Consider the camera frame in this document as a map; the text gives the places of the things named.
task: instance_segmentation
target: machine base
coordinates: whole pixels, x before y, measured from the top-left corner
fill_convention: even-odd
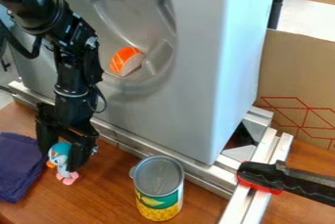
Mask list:
[[[40,102],[53,104],[51,99],[30,91],[22,83],[13,81],[10,88],[15,101],[31,108],[36,109]],[[187,180],[230,199],[220,223],[259,223],[270,194],[238,185],[235,174],[244,160],[273,163],[286,159],[293,136],[284,133],[276,137],[277,131],[270,128],[272,116],[272,112],[252,107],[243,124],[256,145],[224,150],[213,165],[206,165],[103,120],[92,118],[91,123],[102,140],[137,157],[164,155],[178,159],[184,166]]]

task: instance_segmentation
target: open can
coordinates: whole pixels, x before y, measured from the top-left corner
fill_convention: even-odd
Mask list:
[[[184,170],[170,157],[148,157],[132,167],[136,205],[153,221],[166,221],[178,214],[183,204]]]

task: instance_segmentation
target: red clamp part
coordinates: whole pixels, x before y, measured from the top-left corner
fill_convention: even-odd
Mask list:
[[[262,185],[259,185],[257,183],[248,181],[246,179],[243,179],[241,176],[237,175],[237,181],[238,183],[247,186],[247,187],[251,187],[253,189],[257,189],[257,190],[261,190],[264,192],[268,192],[268,193],[272,193],[274,195],[279,195],[280,193],[282,193],[284,190],[283,189],[271,189]]]

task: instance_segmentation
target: can label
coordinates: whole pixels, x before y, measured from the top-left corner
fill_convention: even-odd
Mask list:
[[[153,209],[165,209],[174,204],[179,200],[179,191],[176,190],[174,193],[164,197],[148,197],[145,194],[140,193],[136,190],[136,197],[138,200],[147,207]]]
[[[136,205],[140,213],[153,221],[166,221],[173,218],[182,207],[182,186],[170,195],[163,197],[149,197],[137,189]]]

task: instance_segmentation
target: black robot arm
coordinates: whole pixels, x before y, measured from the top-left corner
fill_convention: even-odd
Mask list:
[[[0,21],[8,41],[25,57],[39,55],[42,38],[49,42],[55,57],[58,81],[55,106],[38,105],[36,132],[43,154],[63,137],[72,143],[69,170],[75,171],[96,150],[97,131],[90,118],[97,112],[97,100],[106,100],[97,87],[103,70],[94,29],[74,13],[65,0],[0,0],[12,20],[36,36],[30,53]]]

